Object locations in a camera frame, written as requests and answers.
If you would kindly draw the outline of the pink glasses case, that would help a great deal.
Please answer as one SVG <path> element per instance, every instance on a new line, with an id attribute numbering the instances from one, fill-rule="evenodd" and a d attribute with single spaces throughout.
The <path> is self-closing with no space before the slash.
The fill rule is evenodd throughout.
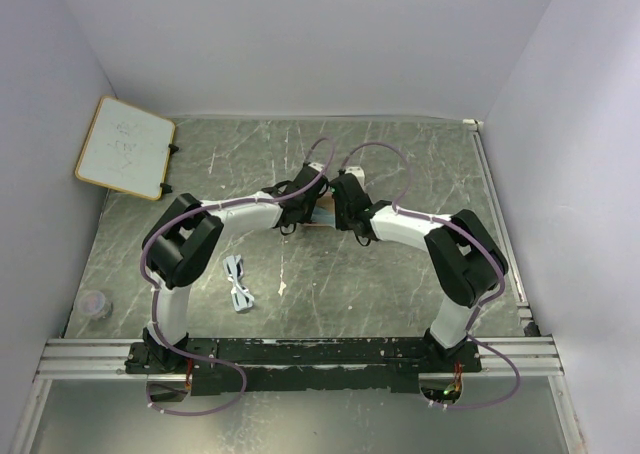
<path id="1" fill-rule="evenodd" d="M 327 227 L 334 229 L 336 226 L 334 199 L 325 194 L 316 201 L 310 220 L 306 223 L 309 227 Z"/>

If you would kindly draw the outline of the light blue cleaning cloth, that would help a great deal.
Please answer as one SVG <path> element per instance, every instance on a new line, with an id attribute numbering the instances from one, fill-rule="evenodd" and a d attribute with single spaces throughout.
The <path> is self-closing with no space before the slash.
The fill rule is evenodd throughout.
<path id="1" fill-rule="evenodd" d="M 314 213 L 312 216 L 312 220 L 319 225 L 335 227 L 335 215 L 328 211 L 322 211 L 319 213 Z"/>

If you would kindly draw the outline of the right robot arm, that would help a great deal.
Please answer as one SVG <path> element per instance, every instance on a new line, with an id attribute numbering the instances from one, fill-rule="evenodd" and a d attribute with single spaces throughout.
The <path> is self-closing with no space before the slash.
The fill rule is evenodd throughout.
<path id="1" fill-rule="evenodd" d="M 395 242 L 429 254 L 444 299 L 425 332 L 424 358 L 431 369 L 448 370 L 457 362 L 486 295 L 505 288 L 509 266 L 500 248 L 471 210 L 438 216 L 389 201 L 374 203 L 346 171 L 329 183 L 329 190 L 338 230 L 353 232 L 365 246 Z"/>

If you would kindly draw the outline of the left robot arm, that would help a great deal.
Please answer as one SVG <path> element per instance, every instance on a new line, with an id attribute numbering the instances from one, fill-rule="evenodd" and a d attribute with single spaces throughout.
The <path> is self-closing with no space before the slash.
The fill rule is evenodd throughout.
<path id="1" fill-rule="evenodd" d="M 233 235 L 295 228 L 311 220 L 328 180 L 319 163 L 304 163 L 292 181 L 247 197 L 201 201 L 178 195 L 143 241 L 144 275 L 159 289 L 157 315 L 143 330 L 150 361 L 162 372 L 187 359 L 187 307 L 192 284 L 204 273 L 219 241 Z"/>

